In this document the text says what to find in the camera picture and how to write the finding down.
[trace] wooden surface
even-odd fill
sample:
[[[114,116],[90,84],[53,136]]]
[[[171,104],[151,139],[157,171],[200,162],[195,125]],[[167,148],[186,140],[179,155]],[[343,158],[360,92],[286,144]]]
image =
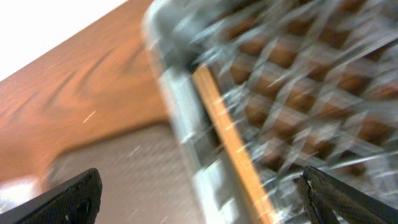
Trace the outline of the wooden surface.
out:
[[[63,151],[168,121],[141,35],[150,2],[123,4],[0,82],[0,182],[44,177]]]
[[[273,220],[275,211],[272,204],[261,186],[238,130],[233,125],[233,120],[229,116],[212,74],[206,65],[198,68],[193,74],[193,80],[235,171],[246,189],[252,205],[248,208],[256,209],[261,223],[277,223],[277,220]]]

